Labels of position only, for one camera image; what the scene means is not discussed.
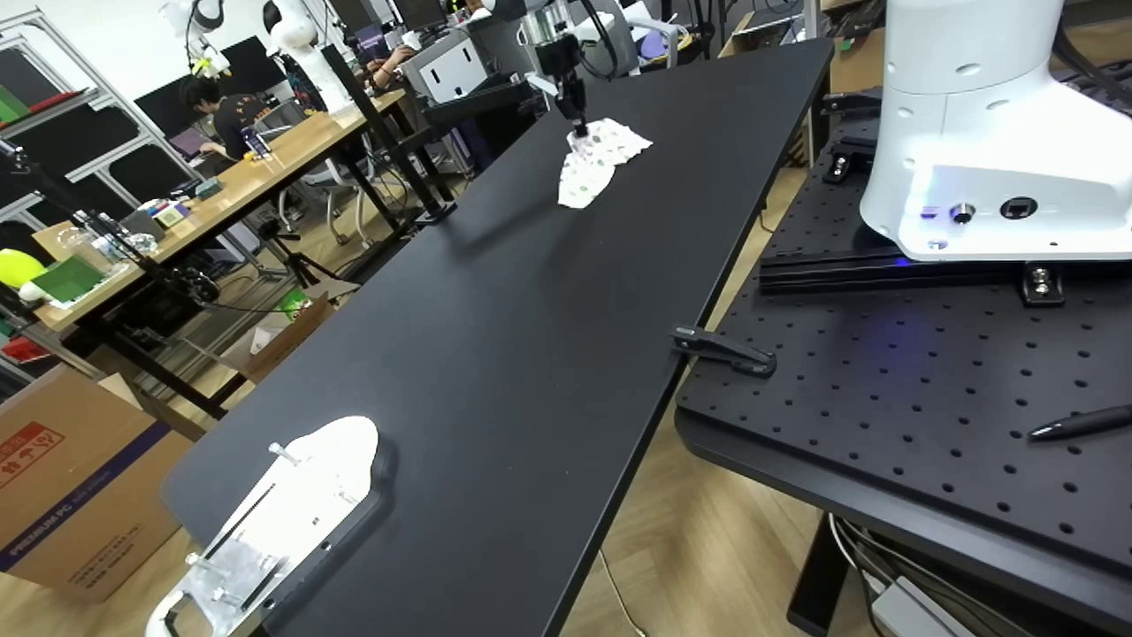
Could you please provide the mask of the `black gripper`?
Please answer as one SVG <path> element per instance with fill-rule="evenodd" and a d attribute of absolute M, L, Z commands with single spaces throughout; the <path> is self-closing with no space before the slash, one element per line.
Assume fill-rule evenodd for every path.
<path fill-rule="evenodd" d="M 573 125 L 573 136 L 588 136 L 588 84 L 576 67 L 585 64 L 585 50 L 573 31 L 554 36 L 553 42 L 534 45 L 534 67 L 522 82 L 553 97 L 565 125 Z"/>

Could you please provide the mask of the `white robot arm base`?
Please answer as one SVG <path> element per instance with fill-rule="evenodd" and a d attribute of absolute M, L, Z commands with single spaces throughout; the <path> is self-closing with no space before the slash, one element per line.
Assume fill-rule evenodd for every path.
<path fill-rule="evenodd" d="M 1052 75 L 1061 5 L 884 0 L 858 219 L 906 258 L 1132 258 L 1132 121 Z"/>

